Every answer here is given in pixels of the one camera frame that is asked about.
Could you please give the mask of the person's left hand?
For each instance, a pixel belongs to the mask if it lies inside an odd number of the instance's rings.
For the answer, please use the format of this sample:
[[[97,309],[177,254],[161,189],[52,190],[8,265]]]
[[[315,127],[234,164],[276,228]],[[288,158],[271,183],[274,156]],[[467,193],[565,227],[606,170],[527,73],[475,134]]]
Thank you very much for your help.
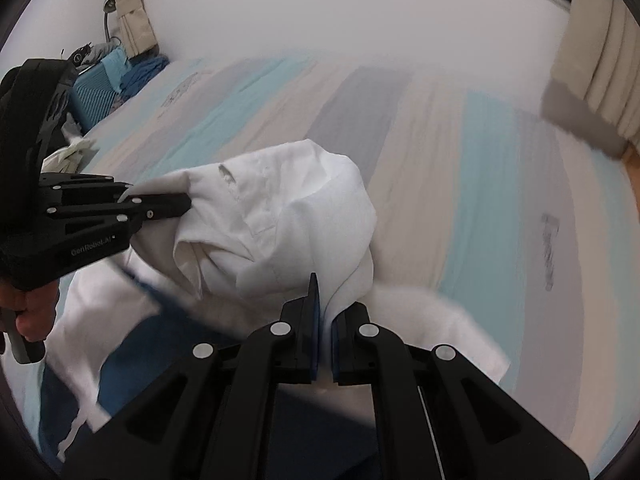
[[[15,313],[15,328],[30,342],[44,341],[51,333],[60,296],[60,284],[54,281],[31,292],[22,292],[1,281],[1,307]]]

